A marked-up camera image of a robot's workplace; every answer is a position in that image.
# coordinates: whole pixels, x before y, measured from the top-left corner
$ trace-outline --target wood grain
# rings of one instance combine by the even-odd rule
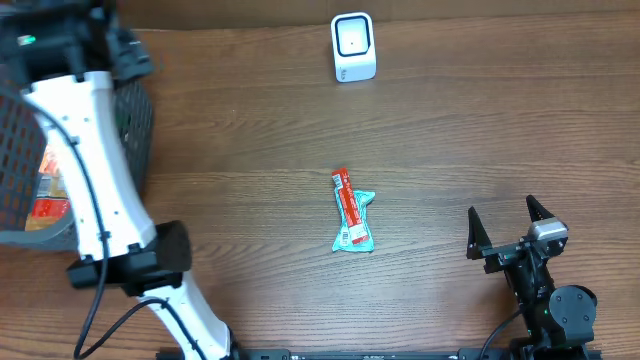
[[[119,0],[118,5],[129,26],[165,30],[322,25],[354,11],[377,22],[640,10],[635,0]]]
[[[598,295],[592,347],[640,355],[640,14],[375,31],[376,79],[345,85],[326,26],[140,34],[159,67],[145,203],[188,225],[216,313],[254,348],[480,346],[514,301],[466,260],[466,210],[510,243],[532,193],[571,227],[556,283]],[[331,253],[340,166],[377,193],[372,254]],[[92,298],[67,284],[73,259],[0,249],[0,358],[69,358]],[[133,303],[109,291],[90,342]],[[95,358],[173,346],[144,311]]]

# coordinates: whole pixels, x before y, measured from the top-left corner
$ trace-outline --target wooden table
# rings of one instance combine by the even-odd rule
[[[328,26],[142,32],[145,203],[188,225],[195,277],[248,347],[427,351],[480,346],[514,310],[465,258],[466,210],[511,243],[535,194],[571,227],[556,284],[598,295],[591,346],[638,356],[639,33],[638,13],[379,23],[376,79],[338,85]],[[377,193],[372,254],[331,252],[341,166]],[[70,357],[93,296],[68,285],[74,258],[0,250],[0,358]],[[89,341],[134,303],[108,291]],[[174,346],[143,311],[94,357]]]

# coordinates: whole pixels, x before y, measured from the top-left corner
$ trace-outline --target gray basket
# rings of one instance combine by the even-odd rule
[[[115,92],[115,107],[129,170],[141,192],[151,148],[153,108],[138,82]],[[75,251],[78,240],[71,212],[47,229],[24,231],[45,147],[46,139],[33,115],[21,104],[0,97],[0,244]]]

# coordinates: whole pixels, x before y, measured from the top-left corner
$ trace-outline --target barcode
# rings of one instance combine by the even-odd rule
[[[51,180],[53,180],[51,176],[42,175],[42,178],[40,179],[40,183],[38,184],[38,192],[36,193],[36,197],[49,196],[49,188],[51,187]]]
[[[340,174],[333,175],[333,182],[336,184],[338,189],[342,189],[342,179],[340,178]]]
[[[342,239],[340,239],[340,245],[341,246],[347,246],[349,245],[349,232],[345,231],[342,233]]]

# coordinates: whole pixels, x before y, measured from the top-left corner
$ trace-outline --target white container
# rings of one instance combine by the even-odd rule
[[[351,82],[376,75],[373,21],[363,12],[338,15],[331,21],[336,79]]]

